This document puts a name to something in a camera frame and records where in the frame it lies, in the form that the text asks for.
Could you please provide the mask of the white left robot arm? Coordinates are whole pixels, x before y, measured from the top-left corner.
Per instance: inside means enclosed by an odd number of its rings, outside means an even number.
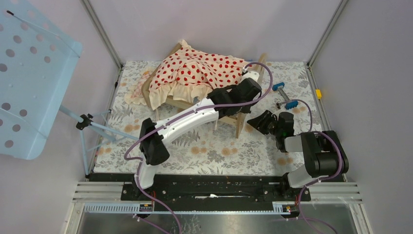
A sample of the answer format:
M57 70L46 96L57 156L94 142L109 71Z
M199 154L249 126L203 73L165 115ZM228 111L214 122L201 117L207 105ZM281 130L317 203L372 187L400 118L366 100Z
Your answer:
M259 77L260 74L254 70L243 72L240 84L214 89L197 104L170 118L157 122L150 118L144 120L138 143L143 159L135 174L138 183L134 185L132 194L139 200L149 198L158 166L169 159L167 145L179 136L223 117L250 113L252 100L262 93Z

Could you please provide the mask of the checkered ruffled pillow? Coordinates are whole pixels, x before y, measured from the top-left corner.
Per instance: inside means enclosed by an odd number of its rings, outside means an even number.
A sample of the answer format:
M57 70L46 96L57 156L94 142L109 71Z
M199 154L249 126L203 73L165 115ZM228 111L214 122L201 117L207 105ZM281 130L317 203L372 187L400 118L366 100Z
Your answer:
M154 70L155 70L154 67L151 67L151 66L145 67L144 70L139 73L136 81L134 81L132 85L128 87L128 91L126 92L124 96L124 101L128 105L131 105L131 104L144 105L144 106L147 105L144 99L144 96L143 96L142 87L143 87L143 84L151 76Z

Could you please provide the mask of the blue dumbbell toy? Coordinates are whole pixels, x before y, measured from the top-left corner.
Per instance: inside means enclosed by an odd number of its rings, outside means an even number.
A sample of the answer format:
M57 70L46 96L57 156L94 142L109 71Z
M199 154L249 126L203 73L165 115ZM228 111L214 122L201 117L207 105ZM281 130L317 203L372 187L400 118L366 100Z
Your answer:
M298 101L290 99L288 97L288 95L286 94L286 92L283 90L284 87L285 87L284 82L280 82L280 83L274 84L272 86L272 90L275 91L275 92L278 92L284 100L284 102L277 103L276 107L278 109L281 109L282 105L284 105L286 110L290 110L290 109L293 109L293 108L297 107L298 106Z

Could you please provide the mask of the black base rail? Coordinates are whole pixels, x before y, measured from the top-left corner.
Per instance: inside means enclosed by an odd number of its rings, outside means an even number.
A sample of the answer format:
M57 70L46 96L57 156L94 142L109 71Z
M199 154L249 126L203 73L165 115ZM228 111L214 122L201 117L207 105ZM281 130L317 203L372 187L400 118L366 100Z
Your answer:
M291 188L285 176L155 175L145 196L133 174L93 173L91 182L122 182L122 201L144 201L141 212L270 212L274 202L310 201L309 190Z

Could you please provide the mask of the yellow clip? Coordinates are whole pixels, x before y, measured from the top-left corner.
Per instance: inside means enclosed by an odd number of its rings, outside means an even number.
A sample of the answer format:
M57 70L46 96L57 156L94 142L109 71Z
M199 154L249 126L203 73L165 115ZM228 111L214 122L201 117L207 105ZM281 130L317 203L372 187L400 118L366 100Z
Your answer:
M316 89L316 96L317 96L317 99L319 100L322 98L322 93L320 89Z

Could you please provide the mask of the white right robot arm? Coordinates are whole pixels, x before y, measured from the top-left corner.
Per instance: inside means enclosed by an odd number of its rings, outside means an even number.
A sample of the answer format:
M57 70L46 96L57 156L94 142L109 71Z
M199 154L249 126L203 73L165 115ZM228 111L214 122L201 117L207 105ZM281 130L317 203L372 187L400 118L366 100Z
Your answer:
M304 164L282 176L279 193L284 200L293 200L299 194L298 188L348 172L348 159L335 131L313 131L296 135L292 113L281 112L275 115L268 110L247 123L264 135L273 135L279 151L303 154Z

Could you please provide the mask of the blue perforated music stand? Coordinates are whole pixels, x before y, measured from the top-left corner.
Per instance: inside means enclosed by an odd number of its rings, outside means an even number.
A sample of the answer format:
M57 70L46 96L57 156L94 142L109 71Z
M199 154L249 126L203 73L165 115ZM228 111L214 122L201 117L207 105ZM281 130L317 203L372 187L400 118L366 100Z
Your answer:
M83 46L26 0L0 3L0 152L32 160L43 151L58 112L109 142L128 134L81 117L62 101Z

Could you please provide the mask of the floral table mat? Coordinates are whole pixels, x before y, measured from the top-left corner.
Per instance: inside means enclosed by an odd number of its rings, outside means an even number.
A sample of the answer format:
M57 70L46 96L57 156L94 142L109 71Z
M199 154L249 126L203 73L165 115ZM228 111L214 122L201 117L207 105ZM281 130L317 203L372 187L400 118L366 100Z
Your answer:
M109 126L132 135L140 134L147 118L165 119L179 113L169 104L156 111L145 105L128 104L125 95L158 66L156 61L128 61L117 89ZM295 133L322 129L311 85L303 62L268 62L275 83L284 82L284 91L301 103L291 110ZM160 174L210 174L281 176L303 164L302 153L280 152L272 135L262 135L248 124L239 135L227 123L210 122L189 130L169 146L170 158Z

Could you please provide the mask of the red strawberry print duvet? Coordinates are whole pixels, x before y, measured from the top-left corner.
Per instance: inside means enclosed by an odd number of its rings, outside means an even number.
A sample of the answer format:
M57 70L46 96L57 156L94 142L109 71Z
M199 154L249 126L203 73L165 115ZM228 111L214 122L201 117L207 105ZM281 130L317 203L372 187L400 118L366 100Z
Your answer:
M152 109L173 100L192 102L203 99L216 88L241 82L242 68L247 62L233 56L210 54L191 47L185 40L180 48L167 56L153 73L149 84Z

